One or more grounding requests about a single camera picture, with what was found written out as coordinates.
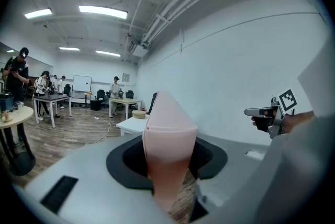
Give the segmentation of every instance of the gray device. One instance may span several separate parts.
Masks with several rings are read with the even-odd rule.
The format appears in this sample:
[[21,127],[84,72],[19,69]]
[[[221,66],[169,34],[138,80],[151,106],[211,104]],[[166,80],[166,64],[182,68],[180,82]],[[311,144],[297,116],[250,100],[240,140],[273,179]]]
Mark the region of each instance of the gray device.
[[285,115],[277,98],[273,97],[271,99],[270,107],[246,109],[244,114],[254,117],[258,130],[268,132],[271,139],[282,134],[282,123]]

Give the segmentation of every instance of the whiteboard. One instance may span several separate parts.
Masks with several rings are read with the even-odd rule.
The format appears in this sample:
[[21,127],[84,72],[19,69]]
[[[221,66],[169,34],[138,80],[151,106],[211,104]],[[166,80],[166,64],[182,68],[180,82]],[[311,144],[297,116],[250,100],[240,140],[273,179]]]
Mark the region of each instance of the whiteboard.
[[73,90],[74,91],[83,91],[83,92],[89,92],[91,91],[91,80],[92,77],[88,76],[73,76]]

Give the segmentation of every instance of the hand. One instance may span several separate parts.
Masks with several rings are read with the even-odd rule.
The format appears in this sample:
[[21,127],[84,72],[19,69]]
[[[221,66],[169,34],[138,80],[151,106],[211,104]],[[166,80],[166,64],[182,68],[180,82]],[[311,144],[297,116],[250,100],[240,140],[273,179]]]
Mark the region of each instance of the hand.
[[12,71],[12,75],[15,77],[15,78],[19,78],[19,73],[17,71]]
[[[273,118],[276,117],[277,111],[273,111]],[[252,124],[256,126],[255,119],[252,117],[251,120],[253,121]],[[292,129],[298,125],[301,121],[298,119],[298,115],[290,115],[286,114],[283,120],[283,134],[291,133]]]

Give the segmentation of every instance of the wall picture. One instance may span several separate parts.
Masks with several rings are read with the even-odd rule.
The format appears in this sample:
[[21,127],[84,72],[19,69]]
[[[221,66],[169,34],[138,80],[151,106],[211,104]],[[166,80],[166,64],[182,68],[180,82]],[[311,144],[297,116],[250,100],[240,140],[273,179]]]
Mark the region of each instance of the wall picture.
[[123,75],[122,75],[122,81],[123,82],[127,82],[127,83],[129,83],[129,74],[128,73],[124,73]]

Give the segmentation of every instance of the person in white shirt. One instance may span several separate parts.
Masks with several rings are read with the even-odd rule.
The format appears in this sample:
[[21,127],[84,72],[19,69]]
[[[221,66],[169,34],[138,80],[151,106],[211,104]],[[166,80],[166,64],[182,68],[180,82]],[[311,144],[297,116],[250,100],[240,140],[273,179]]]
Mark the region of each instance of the person in white shirt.
[[[110,85],[109,91],[110,91],[110,97],[111,98],[119,98],[119,91],[120,91],[120,85],[118,85],[117,81],[120,80],[118,76],[114,77],[114,82]],[[112,102],[111,103],[111,116],[117,115],[116,108],[117,108],[117,103]]]
[[[59,94],[59,95],[61,95],[61,94],[63,94],[63,81],[65,80],[65,76],[63,75],[62,76],[62,79],[60,79],[58,82],[57,82],[57,85],[56,85],[56,91],[57,91],[57,94]],[[62,101],[58,101],[57,102],[58,103],[58,105],[59,105],[59,107],[61,108],[61,109],[63,109],[64,107],[63,107],[63,102]]]
[[50,81],[51,81],[51,87],[56,88],[57,75],[54,75]]
[[[34,95],[35,96],[44,96],[45,93],[48,91],[47,77],[49,77],[49,72],[43,71],[41,76],[37,80],[35,80],[35,83],[34,83],[34,90],[35,90]],[[47,115],[49,115],[47,104],[43,101],[37,101],[36,102],[37,117],[40,121],[44,120],[44,118],[41,116],[41,104],[43,105],[44,110],[46,111]]]

